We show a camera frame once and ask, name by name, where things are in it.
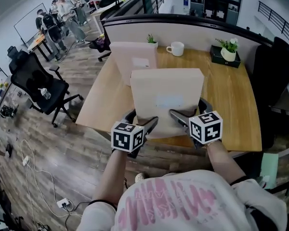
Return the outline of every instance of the black metal railing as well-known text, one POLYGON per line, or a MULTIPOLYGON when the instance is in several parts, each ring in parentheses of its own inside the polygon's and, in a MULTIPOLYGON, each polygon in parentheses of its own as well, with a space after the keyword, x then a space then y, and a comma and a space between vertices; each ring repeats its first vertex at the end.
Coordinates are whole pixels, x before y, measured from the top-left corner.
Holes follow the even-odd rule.
POLYGON ((159 13, 161 4, 165 0, 130 0, 124 4, 112 17, 132 15, 132 14, 152 14, 159 13))
POLYGON ((270 22, 272 22, 285 37, 289 40, 289 23, 285 21, 274 10, 270 9, 263 2, 259 1, 258 12, 262 13, 270 22))

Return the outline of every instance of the whiteboard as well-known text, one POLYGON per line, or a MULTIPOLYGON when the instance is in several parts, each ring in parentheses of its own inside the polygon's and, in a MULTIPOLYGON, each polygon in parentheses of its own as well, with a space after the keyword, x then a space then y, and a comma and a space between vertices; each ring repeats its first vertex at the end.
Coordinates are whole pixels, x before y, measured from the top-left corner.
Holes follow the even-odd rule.
POLYGON ((15 29, 18 31, 20 37, 24 40, 24 42, 28 42, 33 36, 38 33, 38 29, 35 23, 35 19, 37 18, 38 10, 46 11, 46 8, 43 3, 41 3, 36 8, 28 11, 28 14, 24 16, 17 24, 15 24, 15 29))

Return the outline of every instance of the backpack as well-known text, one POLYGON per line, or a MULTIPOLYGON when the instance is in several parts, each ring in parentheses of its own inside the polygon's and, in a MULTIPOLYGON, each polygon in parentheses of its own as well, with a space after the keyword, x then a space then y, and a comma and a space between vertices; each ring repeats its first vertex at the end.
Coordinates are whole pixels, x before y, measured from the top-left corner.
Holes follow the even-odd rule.
POLYGON ((53 21, 53 17, 48 13, 43 16, 42 22, 43 22, 44 27, 47 30, 55 25, 55 22, 53 21))

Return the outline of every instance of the potted plant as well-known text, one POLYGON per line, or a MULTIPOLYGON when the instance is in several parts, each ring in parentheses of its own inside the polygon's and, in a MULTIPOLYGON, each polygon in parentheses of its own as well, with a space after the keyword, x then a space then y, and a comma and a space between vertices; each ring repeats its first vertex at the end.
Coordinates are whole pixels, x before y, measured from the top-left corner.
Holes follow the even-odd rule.
POLYGON ((229 42, 227 40, 217 38, 216 40, 222 45, 222 57, 228 62, 233 62, 236 59, 236 50, 238 48, 237 38, 232 38, 229 42))
POLYGON ((148 40, 148 43, 150 44, 155 44, 155 47, 157 48, 158 47, 158 42, 156 42, 153 38, 153 35, 152 34, 148 34, 148 37, 146 38, 148 40))

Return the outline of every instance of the dark green box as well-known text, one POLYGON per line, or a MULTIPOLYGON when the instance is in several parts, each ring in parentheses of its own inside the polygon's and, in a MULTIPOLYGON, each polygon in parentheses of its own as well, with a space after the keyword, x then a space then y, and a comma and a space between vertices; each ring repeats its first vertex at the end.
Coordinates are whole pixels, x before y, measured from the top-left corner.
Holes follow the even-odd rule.
POLYGON ((211 46, 210 55, 211 55, 211 61, 213 63, 222 64, 222 65, 235 67, 235 68, 238 68, 240 66, 241 59, 238 53, 236 53, 236 59, 234 60, 234 62, 228 62, 222 57, 221 50, 222 50, 221 47, 213 46, 213 45, 211 46))

